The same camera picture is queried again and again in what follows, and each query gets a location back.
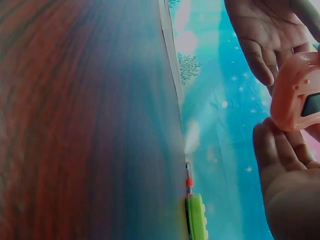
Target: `pink plastic device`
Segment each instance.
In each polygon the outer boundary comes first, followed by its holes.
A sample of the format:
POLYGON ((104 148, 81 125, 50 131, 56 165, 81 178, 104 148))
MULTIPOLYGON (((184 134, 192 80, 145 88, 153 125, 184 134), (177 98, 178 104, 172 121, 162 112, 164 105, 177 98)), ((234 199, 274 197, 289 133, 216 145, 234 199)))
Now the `pink plastic device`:
POLYGON ((286 132, 320 123, 320 53, 296 53, 281 66, 270 113, 286 132))

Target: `palm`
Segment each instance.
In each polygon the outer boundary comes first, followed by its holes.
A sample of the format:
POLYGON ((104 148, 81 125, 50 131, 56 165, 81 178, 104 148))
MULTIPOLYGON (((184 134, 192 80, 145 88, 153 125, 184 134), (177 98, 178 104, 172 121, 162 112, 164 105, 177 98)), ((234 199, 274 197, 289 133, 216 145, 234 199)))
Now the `palm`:
POLYGON ((307 28, 289 0, 225 0, 226 9, 253 74, 271 86, 294 52, 308 51, 307 28))
POLYGON ((267 119, 255 127, 253 143, 274 238, 320 239, 320 163, 308 151, 301 133, 282 132, 267 119))

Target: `wooden surface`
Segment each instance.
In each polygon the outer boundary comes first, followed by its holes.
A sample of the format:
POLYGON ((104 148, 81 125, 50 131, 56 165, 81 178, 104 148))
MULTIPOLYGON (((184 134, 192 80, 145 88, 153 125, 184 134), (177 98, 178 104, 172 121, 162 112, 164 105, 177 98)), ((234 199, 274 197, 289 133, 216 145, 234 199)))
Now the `wooden surface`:
POLYGON ((0 0, 0 239, 183 240, 157 0, 0 0))

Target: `finger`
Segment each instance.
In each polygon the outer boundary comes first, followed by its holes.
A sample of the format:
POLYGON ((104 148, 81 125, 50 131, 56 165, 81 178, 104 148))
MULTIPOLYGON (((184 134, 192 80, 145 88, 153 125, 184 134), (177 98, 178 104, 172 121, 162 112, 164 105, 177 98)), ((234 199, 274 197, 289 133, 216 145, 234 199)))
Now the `finger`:
POLYGON ((293 49, 293 53, 301 53, 301 52, 310 52, 310 43, 306 42, 304 44, 301 44, 300 46, 297 46, 293 49))
POLYGON ((253 146, 259 169, 262 194, 265 194, 270 184, 286 172, 282 166, 274 135, 265 123, 253 129, 253 146))
POLYGON ((246 38, 239 38, 239 44, 254 76, 266 86, 274 84, 274 77, 264 62, 259 44, 246 38))
POLYGON ((265 65, 268 67, 270 72, 272 73, 273 79, 277 78, 278 68, 277 68, 277 58, 276 54, 273 50, 269 49, 261 49, 262 58, 265 65))
POLYGON ((284 168, 287 171, 306 169, 306 167, 299 162, 285 132, 278 129, 270 118, 265 120, 265 124, 269 125, 273 133, 277 154, 284 168))
POLYGON ((320 124, 309 126, 305 130, 320 143, 320 124))
POLYGON ((284 62, 290 58, 293 55, 293 50, 288 49, 288 50, 283 50, 283 51, 276 51, 275 56, 276 56, 276 63, 278 66, 278 69, 284 64, 284 62))
POLYGON ((299 168, 297 170, 304 170, 308 168, 308 165, 314 162, 315 158, 309 151, 308 146, 301 132, 286 132, 285 136, 291 144, 293 151, 295 152, 295 155, 299 160, 296 166, 297 168, 299 168))

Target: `blue tablecloth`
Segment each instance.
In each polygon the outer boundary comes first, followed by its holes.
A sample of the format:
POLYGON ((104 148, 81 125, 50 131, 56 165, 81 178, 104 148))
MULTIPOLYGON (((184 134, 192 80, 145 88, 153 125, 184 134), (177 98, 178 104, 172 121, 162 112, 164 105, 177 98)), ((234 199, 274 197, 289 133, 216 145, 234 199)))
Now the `blue tablecloth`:
POLYGON ((183 84, 185 153, 206 206, 209 239, 270 240, 252 130, 269 115, 223 0, 169 0, 183 84))

